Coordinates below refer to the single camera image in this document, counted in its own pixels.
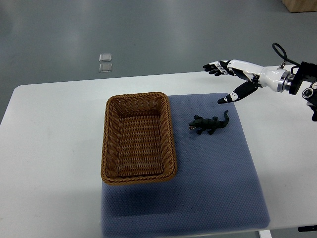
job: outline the concrete floor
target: concrete floor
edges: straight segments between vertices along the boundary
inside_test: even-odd
[[[289,13],[280,0],[0,0],[0,121],[22,84],[194,72],[229,59],[279,65],[273,42],[317,63],[316,22],[317,12]],[[99,73],[100,53],[112,53],[112,72]]]

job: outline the crocodile leg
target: crocodile leg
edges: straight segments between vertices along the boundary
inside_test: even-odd
[[[216,131],[216,129],[217,129],[217,127],[216,127],[216,126],[213,126],[213,127],[211,128],[211,130],[208,131],[208,134],[209,134],[209,135],[212,135],[212,134]]]

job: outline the brown wicker basket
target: brown wicker basket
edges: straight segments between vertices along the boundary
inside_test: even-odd
[[[101,177],[110,185],[173,178],[177,161],[168,97],[139,93],[106,104]]]

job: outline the cable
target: cable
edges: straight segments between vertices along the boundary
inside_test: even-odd
[[[291,68],[291,73],[292,73],[292,74],[294,74],[293,70],[294,70],[295,68],[299,68],[299,67],[298,67],[298,66],[293,66],[293,67]]]
[[[279,47],[279,49],[283,52],[284,55],[282,55],[279,50],[275,47]],[[301,66],[299,63],[296,63],[295,61],[292,61],[291,59],[288,59],[287,58],[287,54],[286,54],[286,51],[283,49],[283,47],[281,47],[278,43],[273,43],[272,44],[272,47],[273,47],[273,50],[285,61],[291,63],[291,64],[294,64],[296,65],[297,67]]]

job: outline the black fingertip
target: black fingertip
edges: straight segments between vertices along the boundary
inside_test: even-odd
[[[218,104],[224,104],[224,103],[227,103],[227,101],[224,100],[223,98],[221,98],[221,99],[218,100]]]

